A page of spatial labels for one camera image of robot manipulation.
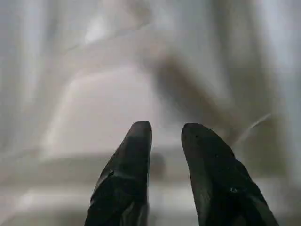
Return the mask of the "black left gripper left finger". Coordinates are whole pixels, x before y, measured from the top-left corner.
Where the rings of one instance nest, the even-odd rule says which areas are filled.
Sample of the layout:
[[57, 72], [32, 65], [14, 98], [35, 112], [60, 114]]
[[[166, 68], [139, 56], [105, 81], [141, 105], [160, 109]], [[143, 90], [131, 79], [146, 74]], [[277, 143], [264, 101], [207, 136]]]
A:
[[137, 121], [102, 170], [90, 198], [86, 226], [145, 226], [152, 129]]

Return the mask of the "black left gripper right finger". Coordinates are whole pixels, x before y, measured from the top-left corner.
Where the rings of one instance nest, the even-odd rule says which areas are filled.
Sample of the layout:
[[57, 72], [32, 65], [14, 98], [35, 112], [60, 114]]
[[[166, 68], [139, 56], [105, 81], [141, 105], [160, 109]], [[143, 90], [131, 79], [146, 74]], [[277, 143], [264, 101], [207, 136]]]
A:
[[186, 123], [181, 141], [199, 225], [278, 225], [245, 166], [214, 131]]

